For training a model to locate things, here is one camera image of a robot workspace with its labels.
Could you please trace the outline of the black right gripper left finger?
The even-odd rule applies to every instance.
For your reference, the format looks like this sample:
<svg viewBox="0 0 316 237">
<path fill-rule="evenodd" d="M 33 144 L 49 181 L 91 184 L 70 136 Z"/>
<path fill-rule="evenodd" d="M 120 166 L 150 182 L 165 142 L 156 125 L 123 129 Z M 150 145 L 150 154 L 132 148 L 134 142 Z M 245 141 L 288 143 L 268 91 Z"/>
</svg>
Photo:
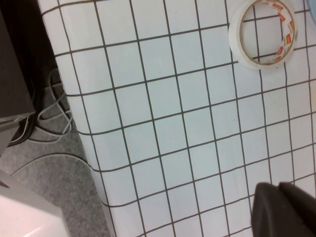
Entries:
<svg viewBox="0 0 316 237">
<path fill-rule="evenodd" d="M 316 212 L 297 212 L 279 185 L 256 185 L 251 216 L 255 237 L 314 237 Z"/>
</svg>

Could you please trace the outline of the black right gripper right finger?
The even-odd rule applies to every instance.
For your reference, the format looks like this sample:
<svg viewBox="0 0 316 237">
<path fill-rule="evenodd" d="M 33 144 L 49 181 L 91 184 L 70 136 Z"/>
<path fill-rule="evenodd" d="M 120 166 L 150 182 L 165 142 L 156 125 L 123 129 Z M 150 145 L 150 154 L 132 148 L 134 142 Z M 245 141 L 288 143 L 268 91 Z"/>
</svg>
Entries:
<svg viewBox="0 0 316 237">
<path fill-rule="evenodd" d="M 279 189 L 297 212 L 316 211 L 316 199 L 294 184 L 282 182 Z"/>
</svg>

